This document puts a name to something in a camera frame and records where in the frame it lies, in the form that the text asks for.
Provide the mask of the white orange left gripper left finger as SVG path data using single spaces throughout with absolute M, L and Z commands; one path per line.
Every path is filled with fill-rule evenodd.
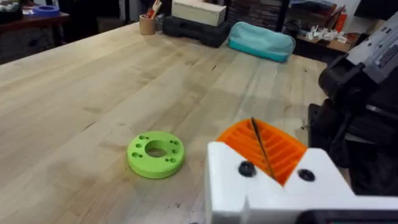
M 219 139 L 207 145 L 205 216 L 207 223 L 274 223 L 276 181 L 263 171 L 254 133 L 238 144 Z

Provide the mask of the white orange left gripper right finger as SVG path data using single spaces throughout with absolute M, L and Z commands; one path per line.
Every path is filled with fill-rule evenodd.
M 258 119 L 252 130 L 261 157 L 252 162 L 263 171 L 262 187 L 275 195 L 343 199 L 354 193 L 330 157 L 321 149 L 307 148 L 297 139 Z

